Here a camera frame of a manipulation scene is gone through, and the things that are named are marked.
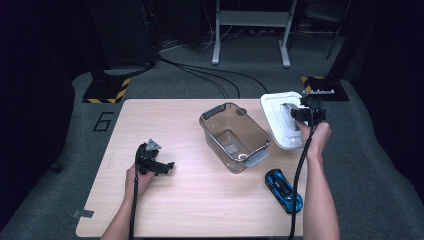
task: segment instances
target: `wire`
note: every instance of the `wire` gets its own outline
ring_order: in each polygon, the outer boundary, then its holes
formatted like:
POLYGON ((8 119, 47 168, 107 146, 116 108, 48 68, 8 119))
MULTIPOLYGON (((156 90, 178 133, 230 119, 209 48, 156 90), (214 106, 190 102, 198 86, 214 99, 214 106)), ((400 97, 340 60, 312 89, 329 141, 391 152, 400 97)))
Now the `wire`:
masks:
POLYGON ((210 29, 210 32, 211 32, 211 39, 209 40, 209 43, 206 45, 206 47, 203 47, 203 48, 197 48, 197 49, 199 49, 199 50, 205 50, 205 49, 206 49, 206 48, 208 48, 210 45, 212 45, 212 43, 214 42, 214 41, 213 41, 213 30, 212 30, 212 24, 211 24, 211 20, 209 19, 208 13, 207 13, 207 11, 206 11, 205 0, 203 0, 203 1, 202 1, 202 3, 203 3, 203 11, 205 12, 205 16, 206 16, 206 19, 207 19, 208 24, 209 24, 209 29, 210 29))
MULTIPOLYGON (((240 9, 240 0, 237 3, 237 10, 238 11, 240 9)), ((231 31, 231 29, 233 28, 233 25, 231 25, 228 30, 224 33, 224 35, 222 35, 222 37, 219 38, 219 40, 223 39, 225 36, 227 36, 227 34, 231 31)))
POLYGON ((212 83, 213 85, 215 85, 215 86, 217 86, 217 87, 218 87, 218 89, 221 91, 222 96, 223 96, 224 98, 228 98, 228 93, 227 93, 227 92, 225 91, 225 89, 224 89, 221 85, 219 85, 217 82, 212 81, 212 80, 210 80, 210 79, 208 79, 208 78, 206 78, 206 77, 200 76, 200 75, 198 75, 198 74, 195 74, 195 73, 191 72, 189 69, 186 69, 186 68, 184 68, 184 67, 181 67, 181 66, 176 66, 176 67, 178 67, 178 68, 180 68, 181 70, 183 70, 183 71, 185 71, 185 72, 188 72, 188 73, 190 73, 190 74, 192 74, 192 75, 194 75, 194 76, 196 76, 196 77, 199 77, 199 78, 201 78, 201 79, 203 79, 203 80, 205 80, 205 81, 208 81, 208 82, 212 83))
POLYGON ((314 115, 313 115, 313 110, 310 108, 311 111, 311 130, 309 131, 309 137, 305 142, 305 147, 303 148, 302 154, 300 155, 300 160, 299 163, 297 165, 297 169, 296 169, 296 174, 294 176, 294 181, 293 181, 293 199, 292 199, 292 214, 291 214, 291 228, 290 228, 290 235, 289 235, 289 240, 292 240, 294 237, 294 231, 296 228, 296 202, 297 202, 297 185, 299 183, 299 177, 300 177, 300 173, 302 171, 302 167, 303 167, 303 162, 305 161, 306 158, 306 154, 308 153, 308 149, 309 149, 309 145, 311 144, 312 141, 312 135, 314 134, 316 127, 318 126, 318 124, 314 125, 314 115))
POLYGON ((202 73, 202 74, 213 76, 213 77, 216 77, 216 78, 220 78, 220 79, 222 79, 222 80, 230 83, 231 85, 233 85, 234 88, 237 91, 237 98, 240 98, 240 90, 238 89, 237 85, 234 84, 233 82, 231 82, 230 80, 224 78, 224 77, 218 76, 216 74, 212 74, 212 73, 208 73, 208 72, 204 72, 204 71, 199 71, 199 70, 192 69, 192 68, 196 68, 196 67, 195 66, 191 66, 191 65, 186 65, 186 64, 180 64, 180 63, 172 62, 170 60, 167 60, 167 59, 161 57, 160 55, 158 56, 158 59, 161 60, 161 61, 163 61, 163 62, 165 62, 165 63, 168 63, 168 64, 171 64, 173 66, 176 66, 176 67, 180 68, 181 70, 184 70, 186 72, 189 72, 189 73, 191 73, 191 74, 193 74, 193 75, 195 75, 195 76, 197 76, 197 77, 199 77, 199 78, 201 78, 203 80, 206 80, 206 81, 214 84, 215 86, 217 86, 220 89, 221 93, 223 93, 224 98, 228 98, 228 94, 226 93, 226 91, 224 90, 224 88, 220 84, 218 84, 217 82, 215 82, 213 80, 210 80, 210 79, 208 79, 208 78, 206 78, 204 76, 200 76, 198 74, 195 74, 194 72, 202 73))
POLYGON ((138 171, 139 166, 137 164, 137 161, 135 163, 135 177, 134 177, 134 196, 133 196, 133 204, 131 209, 131 218, 130 218, 130 232, 129 232, 129 239, 134 239, 134 219, 135 219, 135 210, 137 208, 137 195, 138 195, 138 171))
POLYGON ((175 40, 165 40, 160 48, 161 50, 159 52, 164 52, 164 51, 168 51, 177 47, 183 47, 183 46, 190 46, 190 45, 178 45, 180 43, 180 40, 175 39, 175 40))
POLYGON ((111 76, 112 78, 115 78, 115 77, 116 78, 131 78, 131 77, 134 77, 134 76, 137 76, 137 75, 140 75, 144 72, 149 71, 154 66, 155 66, 155 64, 148 64, 148 65, 144 66, 144 68, 137 70, 137 71, 134 71, 134 72, 120 74, 120 75, 109 75, 109 76, 111 76))
MULTIPOLYGON (((163 58, 160 55, 158 55, 158 59, 161 60, 161 61, 163 61, 163 62, 165 62, 165 63, 174 65, 174 66, 182 66, 182 67, 187 67, 187 68, 197 68, 197 69, 202 69, 202 70, 215 71, 215 72, 223 72, 223 73, 230 73, 230 74, 235 74, 235 75, 243 76, 243 77, 246 77, 246 78, 249 78, 249 79, 255 81, 256 83, 258 83, 264 89, 265 93, 269 93, 268 92, 268 89, 259 80, 255 79, 253 77, 250 77, 248 75, 242 74, 242 73, 232 72, 232 71, 226 71, 226 70, 219 70, 219 69, 214 69, 214 68, 199 67, 199 66, 188 65, 188 64, 183 64, 183 63, 176 63, 176 62, 170 61, 168 59, 165 59, 165 58, 163 58)), ((212 75, 212 76, 215 76, 217 78, 221 78, 224 81, 229 82, 230 84, 232 84, 237 89, 238 98, 240 98, 240 93, 239 93, 238 87, 233 82, 231 82, 230 80, 228 80, 226 78, 223 78, 223 77, 220 77, 220 76, 217 76, 215 74, 207 73, 207 72, 201 72, 201 73, 212 75)))

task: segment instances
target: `toy car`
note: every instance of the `toy car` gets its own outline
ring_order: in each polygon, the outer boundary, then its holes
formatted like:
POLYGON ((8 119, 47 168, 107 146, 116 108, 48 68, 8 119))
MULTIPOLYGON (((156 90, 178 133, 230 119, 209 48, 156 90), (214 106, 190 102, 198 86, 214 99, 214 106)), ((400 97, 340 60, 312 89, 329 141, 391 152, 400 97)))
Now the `toy car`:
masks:
MULTIPOLYGON (((265 184, 277 198, 278 202, 284 208, 286 213, 292 213, 292 197, 293 187, 284 177, 280 169, 272 169, 265 175, 265 184)), ((296 197, 296 212, 299 212, 303 207, 302 197, 297 194, 296 197)))

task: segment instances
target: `white metal stand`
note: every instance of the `white metal stand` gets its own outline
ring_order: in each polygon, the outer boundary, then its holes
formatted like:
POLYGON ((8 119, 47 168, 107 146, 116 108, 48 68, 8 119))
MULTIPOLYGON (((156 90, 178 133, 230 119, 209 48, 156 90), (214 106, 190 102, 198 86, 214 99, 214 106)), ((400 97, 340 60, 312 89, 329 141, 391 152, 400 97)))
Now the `white metal stand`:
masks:
POLYGON ((278 45, 284 68, 290 68, 290 60, 286 44, 297 0, 292 1, 289 12, 221 11, 219 1, 220 0, 216 0, 215 47, 212 56, 213 65, 219 64, 219 54, 221 51, 221 25, 264 26, 285 28, 283 40, 278 41, 278 45))

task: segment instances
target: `plastic bin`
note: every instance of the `plastic bin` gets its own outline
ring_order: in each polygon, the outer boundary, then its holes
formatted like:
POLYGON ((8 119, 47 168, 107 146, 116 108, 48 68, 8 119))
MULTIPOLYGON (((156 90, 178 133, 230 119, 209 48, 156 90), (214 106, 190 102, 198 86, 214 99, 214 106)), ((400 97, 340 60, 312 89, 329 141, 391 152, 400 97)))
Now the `plastic bin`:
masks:
POLYGON ((269 135, 234 103, 204 112, 199 123, 209 147, 232 173, 240 173, 268 156, 269 135))

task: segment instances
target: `table leg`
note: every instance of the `table leg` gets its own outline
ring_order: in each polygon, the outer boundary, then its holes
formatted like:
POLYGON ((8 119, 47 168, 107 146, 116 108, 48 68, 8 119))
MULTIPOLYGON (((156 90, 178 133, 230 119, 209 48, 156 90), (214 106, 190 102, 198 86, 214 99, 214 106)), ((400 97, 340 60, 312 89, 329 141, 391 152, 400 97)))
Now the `table leg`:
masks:
POLYGON ((212 65, 219 64, 219 54, 221 51, 221 21, 219 0, 216 0, 216 17, 215 17, 215 47, 213 49, 212 65))
POLYGON ((296 4, 297 4, 297 0, 293 0, 290 6, 289 15, 287 17, 287 23, 286 23, 286 28, 284 29, 283 40, 280 40, 278 42, 280 46, 281 60, 283 61, 284 68, 290 68, 290 60, 289 60, 289 55, 287 52, 286 45, 287 45, 287 39, 289 38, 289 34, 290 34, 291 24, 293 22, 293 16, 294 16, 294 10, 296 8, 296 4))

